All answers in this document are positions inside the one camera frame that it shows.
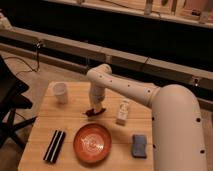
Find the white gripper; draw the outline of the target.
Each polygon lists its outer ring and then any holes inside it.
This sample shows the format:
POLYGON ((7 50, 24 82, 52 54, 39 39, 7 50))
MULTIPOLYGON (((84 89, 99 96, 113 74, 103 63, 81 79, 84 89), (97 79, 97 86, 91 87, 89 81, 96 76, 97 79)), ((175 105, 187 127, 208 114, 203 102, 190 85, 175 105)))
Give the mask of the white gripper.
POLYGON ((102 101, 104 100, 104 98, 105 98, 105 89, 95 84, 91 84, 89 90, 89 99, 90 99, 90 106, 95 113, 99 113, 103 109, 102 101))

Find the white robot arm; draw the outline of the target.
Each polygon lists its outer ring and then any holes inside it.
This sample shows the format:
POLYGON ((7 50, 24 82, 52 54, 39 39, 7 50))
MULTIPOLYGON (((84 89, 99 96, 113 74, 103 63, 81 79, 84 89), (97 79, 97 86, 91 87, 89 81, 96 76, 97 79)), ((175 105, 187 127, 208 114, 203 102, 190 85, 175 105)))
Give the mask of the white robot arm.
POLYGON ((118 78, 107 64, 90 69, 87 79, 90 111, 94 114, 103 110, 106 89, 151 109, 155 171, 207 171, 201 110, 188 88, 118 78))

